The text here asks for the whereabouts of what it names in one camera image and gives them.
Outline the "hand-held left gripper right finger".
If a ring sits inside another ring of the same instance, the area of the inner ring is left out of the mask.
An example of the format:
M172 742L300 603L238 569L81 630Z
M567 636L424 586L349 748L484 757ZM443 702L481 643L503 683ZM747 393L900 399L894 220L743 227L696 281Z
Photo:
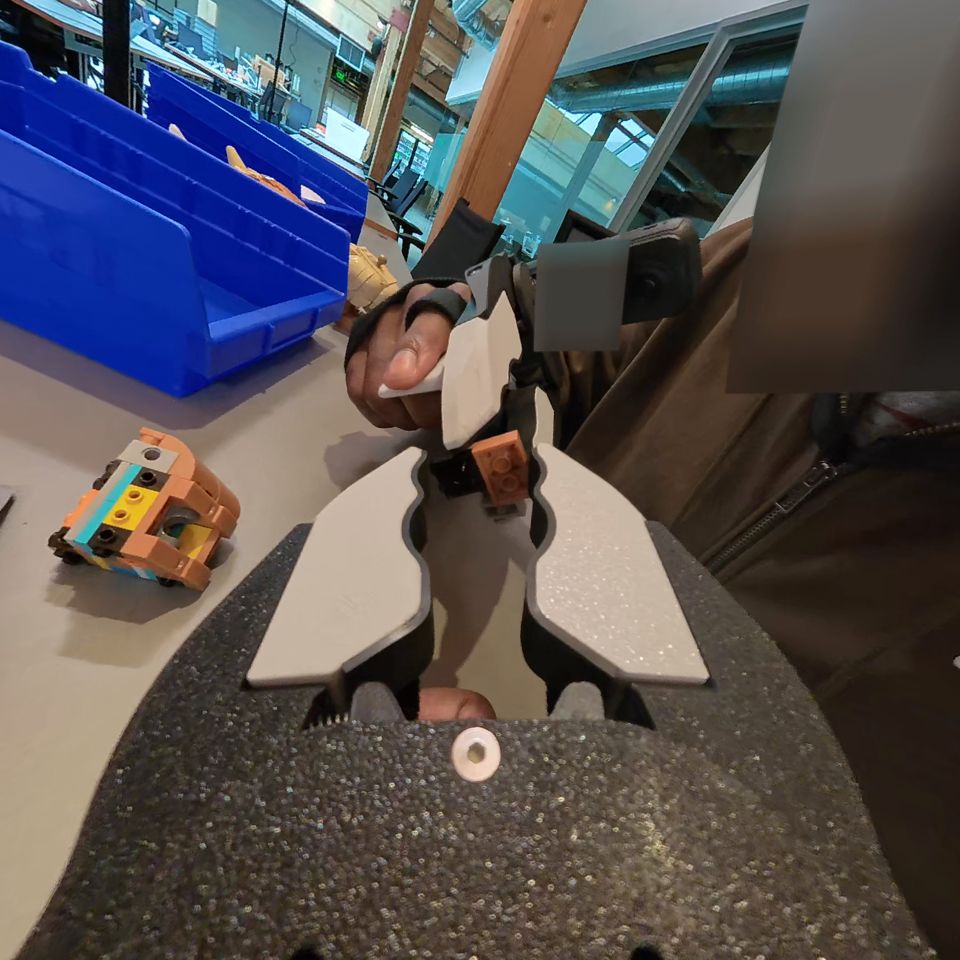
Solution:
M534 622L610 678L703 685L710 672L642 513L548 443L534 506L546 529L528 573Z

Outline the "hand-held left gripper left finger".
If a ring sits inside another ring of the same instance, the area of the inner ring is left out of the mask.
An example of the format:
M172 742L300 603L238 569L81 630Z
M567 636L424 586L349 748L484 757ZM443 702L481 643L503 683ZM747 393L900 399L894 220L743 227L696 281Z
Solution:
M246 672L254 689L358 682L423 627L429 573L415 545L426 451L409 447L317 514Z

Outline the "brown brick plate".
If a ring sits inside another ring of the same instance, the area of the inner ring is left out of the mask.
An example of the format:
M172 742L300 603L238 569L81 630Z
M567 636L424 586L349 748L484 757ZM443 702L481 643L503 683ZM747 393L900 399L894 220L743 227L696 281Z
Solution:
M528 497L529 464L518 430L475 441L470 453L493 507L507 507Z

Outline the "small black brick piece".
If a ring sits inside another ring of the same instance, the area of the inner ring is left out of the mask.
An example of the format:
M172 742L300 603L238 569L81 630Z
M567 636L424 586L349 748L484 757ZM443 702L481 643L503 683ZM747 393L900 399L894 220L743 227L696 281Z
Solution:
M485 481L470 450L434 459L429 463L429 471L446 498L461 498L486 491Z

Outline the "brown brick model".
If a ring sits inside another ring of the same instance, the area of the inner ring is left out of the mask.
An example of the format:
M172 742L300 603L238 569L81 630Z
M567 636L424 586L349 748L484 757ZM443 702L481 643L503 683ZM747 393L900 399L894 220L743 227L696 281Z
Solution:
M180 439L142 427L69 512L48 546L87 564L201 593L210 559L234 535L234 493Z

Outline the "blue plastic bin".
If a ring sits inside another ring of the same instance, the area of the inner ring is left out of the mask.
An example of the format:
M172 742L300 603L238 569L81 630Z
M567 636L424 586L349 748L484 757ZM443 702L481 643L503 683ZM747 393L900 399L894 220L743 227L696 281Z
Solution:
M2 320L182 398L342 313L351 240L2 44Z
M359 242L367 212L366 184L279 127L161 66L150 69L147 117L163 129L174 124L189 143L221 161L227 147L233 147L246 166L277 180L296 197L307 187L323 199L321 204L308 200L307 206L345 229L352 243Z

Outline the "person's right hand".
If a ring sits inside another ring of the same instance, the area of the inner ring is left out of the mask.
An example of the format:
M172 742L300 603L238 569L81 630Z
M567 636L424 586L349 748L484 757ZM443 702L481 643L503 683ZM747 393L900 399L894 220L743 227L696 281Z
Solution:
M437 303L417 303L437 290L464 302L472 298L467 283L441 279L438 284L409 283L354 323L348 341L345 388L354 406L375 427L407 431L442 425L437 392L383 397L379 390L410 390L419 385L446 353L454 320Z

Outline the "person's left hand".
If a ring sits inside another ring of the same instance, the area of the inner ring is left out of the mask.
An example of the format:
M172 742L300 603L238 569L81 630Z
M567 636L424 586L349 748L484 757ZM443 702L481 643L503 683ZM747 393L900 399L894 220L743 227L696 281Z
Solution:
M458 687L429 687L419 690L417 719L421 722L497 718L490 701L476 691Z

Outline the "black framed panel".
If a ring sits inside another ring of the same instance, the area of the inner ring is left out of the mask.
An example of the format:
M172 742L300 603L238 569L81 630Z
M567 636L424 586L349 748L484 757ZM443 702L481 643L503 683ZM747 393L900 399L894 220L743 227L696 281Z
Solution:
M555 244L595 242L618 236L615 230L570 208L566 210L554 238Z

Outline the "black office chair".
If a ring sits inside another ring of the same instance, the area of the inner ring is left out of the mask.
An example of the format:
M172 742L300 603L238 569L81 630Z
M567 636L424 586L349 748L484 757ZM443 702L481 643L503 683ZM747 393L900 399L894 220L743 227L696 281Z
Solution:
M489 259L505 231L458 198L453 209L411 270L415 282L463 282L466 272Z

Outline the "tan brick figure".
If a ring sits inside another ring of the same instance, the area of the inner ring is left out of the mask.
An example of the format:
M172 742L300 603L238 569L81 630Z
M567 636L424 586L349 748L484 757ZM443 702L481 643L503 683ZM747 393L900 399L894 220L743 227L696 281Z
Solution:
M350 244L346 302L359 315L396 294L400 285L387 265L387 257L366 246Z

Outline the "person's brown jacket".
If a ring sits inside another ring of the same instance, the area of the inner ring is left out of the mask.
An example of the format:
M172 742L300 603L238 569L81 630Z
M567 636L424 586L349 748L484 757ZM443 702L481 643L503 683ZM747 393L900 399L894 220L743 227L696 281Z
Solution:
M958 391L728 392L753 227L702 240L682 314L561 355L562 441L786 655L907 904L958 958Z

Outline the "wooden pillar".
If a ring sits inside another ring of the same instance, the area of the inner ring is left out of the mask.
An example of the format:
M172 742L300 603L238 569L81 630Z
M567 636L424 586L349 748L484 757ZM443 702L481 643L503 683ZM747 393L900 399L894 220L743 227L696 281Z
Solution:
M414 2L409 25L399 47L398 59L389 74L390 83L386 89L388 96L377 117L376 138L372 141L373 152L368 168L369 175L375 180L383 179L394 156L403 110L434 8L433 1Z
M492 220L509 186L586 1L516 1L463 138L427 241L460 199Z

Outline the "brown brick build piece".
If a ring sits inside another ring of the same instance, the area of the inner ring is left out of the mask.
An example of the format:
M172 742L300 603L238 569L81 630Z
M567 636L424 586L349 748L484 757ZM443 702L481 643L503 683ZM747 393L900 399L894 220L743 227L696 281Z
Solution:
M231 168L249 177L250 179L260 184L261 186L266 186L270 188L272 191L274 191L278 195L306 209L305 201L301 197L295 195L288 187L286 187L279 180L277 180L276 178L268 174L261 174L258 171L254 170L253 168L249 167L243 161L243 159L241 158L237 150L234 148L234 146L226 145L224 148L224 152L225 152L226 161Z

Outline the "silver ventilation duct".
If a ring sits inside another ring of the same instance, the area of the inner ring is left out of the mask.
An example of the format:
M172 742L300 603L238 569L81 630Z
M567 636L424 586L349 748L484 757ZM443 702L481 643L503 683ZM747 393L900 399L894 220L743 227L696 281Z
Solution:
M729 61L714 79L703 102L708 107L779 102L786 90L792 62L793 54L786 50ZM548 99L570 114L669 110L677 103L689 79L635 79L610 87L577 90L554 86Z

